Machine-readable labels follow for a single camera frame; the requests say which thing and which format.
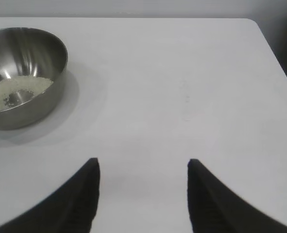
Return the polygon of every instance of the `white table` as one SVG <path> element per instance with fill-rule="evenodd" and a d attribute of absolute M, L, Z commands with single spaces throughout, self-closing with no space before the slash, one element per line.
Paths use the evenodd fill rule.
<path fill-rule="evenodd" d="M 190 233 L 190 158 L 287 225 L 287 78 L 253 21 L 0 18 L 14 26 L 64 41 L 68 85 L 44 121 L 0 132 L 0 224 L 98 157 L 94 233 Z"/>

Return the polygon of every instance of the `rice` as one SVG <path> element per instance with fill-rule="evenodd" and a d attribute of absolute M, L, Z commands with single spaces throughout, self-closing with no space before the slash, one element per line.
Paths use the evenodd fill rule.
<path fill-rule="evenodd" d="M 0 81 L 0 111 L 15 106 L 8 102 L 11 94 L 27 92 L 33 98 L 45 91 L 52 83 L 50 79 L 34 76 L 17 76 Z"/>

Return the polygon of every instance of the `stainless steel bowl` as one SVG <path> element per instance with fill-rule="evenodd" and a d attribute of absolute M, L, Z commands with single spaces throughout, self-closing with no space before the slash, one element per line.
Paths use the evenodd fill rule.
<path fill-rule="evenodd" d="M 29 92 L 12 93 L 12 108 L 0 111 L 0 129 L 29 125 L 47 115 L 60 100 L 68 53 L 55 35 L 33 28 L 0 30 L 0 81 L 16 76 L 49 78 L 53 84 L 33 97 Z"/>

